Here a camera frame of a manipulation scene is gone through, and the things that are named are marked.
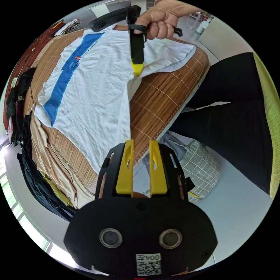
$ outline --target strap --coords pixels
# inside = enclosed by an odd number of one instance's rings
[[[139,24],[128,24],[128,29],[139,30],[147,36],[147,27]]]

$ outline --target plaid cushion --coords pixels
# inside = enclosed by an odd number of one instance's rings
[[[221,168],[203,144],[193,141],[180,161],[185,177],[190,177],[195,187],[188,193],[189,202],[198,204],[216,185]]]

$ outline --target beige fabric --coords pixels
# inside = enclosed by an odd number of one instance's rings
[[[81,208],[95,196],[90,193],[74,170],[66,163],[56,148],[48,141],[48,136],[37,117],[32,114],[30,121],[32,159],[37,169],[61,190],[76,209]]]

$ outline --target folded clothes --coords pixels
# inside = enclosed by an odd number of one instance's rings
[[[66,206],[53,192],[51,186],[43,179],[32,160],[32,141],[30,132],[31,114],[26,115],[23,122],[22,155],[17,154],[26,185],[32,196],[46,209],[59,217],[70,221],[76,209]]]
[[[148,40],[140,77],[131,67],[127,31],[85,30],[61,53],[38,96],[35,115],[65,135],[98,173],[108,151],[130,139],[129,102],[141,78],[184,66],[195,46]]]
[[[40,173],[43,176],[43,179],[50,185],[55,195],[66,205],[66,206],[72,206],[73,204],[70,202],[70,200],[66,197],[66,195],[57,188],[57,186],[47,177],[47,174],[40,171]]]
[[[51,179],[58,190],[63,192],[76,209],[93,201],[95,198],[94,194],[86,189],[72,168],[61,155],[56,153],[55,147],[48,142],[46,132],[33,113],[31,115],[30,130],[32,158],[37,165],[37,169]]]

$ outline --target person's leg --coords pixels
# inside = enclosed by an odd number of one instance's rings
[[[212,148],[269,194],[272,142],[262,100],[182,113],[170,130]]]
[[[256,99],[263,99],[260,79],[253,53],[245,52],[212,65],[187,107]]]

